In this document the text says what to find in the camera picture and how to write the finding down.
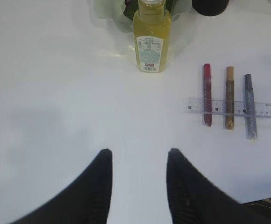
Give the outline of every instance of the nutrition label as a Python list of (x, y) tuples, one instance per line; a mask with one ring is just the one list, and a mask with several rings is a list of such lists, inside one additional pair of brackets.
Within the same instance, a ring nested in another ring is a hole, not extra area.
[(139, 36), (137, 38), (137, 45), (139, 49), (140, 68), (143, 71), (158, 72), (163, 39), (153, 36)]

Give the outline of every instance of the clear plastic ruler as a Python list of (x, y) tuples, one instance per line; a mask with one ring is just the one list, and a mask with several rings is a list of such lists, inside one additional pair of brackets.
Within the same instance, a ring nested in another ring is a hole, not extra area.
[(255, 103), (256, 114), (247, 114), (246, 105), (242, 101), (234, 101), (234, 113), (226, 113), (226, 100), (210, 100), (212, 101), (212, 111), (204, 111), (204, 99), (189, 98), (184, 100), (184, 111), (189, 113), (230, 115), (239, 117), (271, 118), (271, 103)]

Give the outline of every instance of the white surface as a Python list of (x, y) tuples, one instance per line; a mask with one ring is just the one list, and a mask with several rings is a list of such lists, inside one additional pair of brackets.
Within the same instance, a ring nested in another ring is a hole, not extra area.
[(132, 35), (96, 19), (92, 0), (0, 0), (0, 224), (45, 203), (100, 149), (113, 151), (109, 224), (171, 223), (167, 152), (177, 147), (240, 202), (271, 196), (271, 119), (258, 140), (182, 114), (202, 96), (223, 98), (235, 67), (235, 100), (252, 74), (255, 100), (271, 102), (271, 0), (236, 0), (220, 16), (191, 11), (173, 23), (170, 63), (160, 74), (136, 68)]

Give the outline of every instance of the black object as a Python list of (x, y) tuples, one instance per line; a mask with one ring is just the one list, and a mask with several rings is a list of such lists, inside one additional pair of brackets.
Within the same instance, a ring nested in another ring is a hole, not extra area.
[(112, 153), (93, 162), (55, 198), (13, 224), (106, 224), (112, 190)]
[(271, 224), (220, 191), (175, 148), (168, 153), (167, 198), (173, 224)]
[(260, 213), (261, 215), (271, 219), (271, 203), (260, 200), (255, 202), (249, 202), (244, 205), (248, 206), (256, 213)]
[(228, 3), (229, 0), (192, 0), (193, 8), (206, 16), (219, 15), (227, 8)]

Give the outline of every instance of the pen cap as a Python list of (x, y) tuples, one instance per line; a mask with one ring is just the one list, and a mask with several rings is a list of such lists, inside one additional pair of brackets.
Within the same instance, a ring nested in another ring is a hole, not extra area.
[(227, 81), (234, 81), (234, 67), (232, 66), (227, 69)]
[(251, 74), (245, 75), (245, 90), (252, 90)]

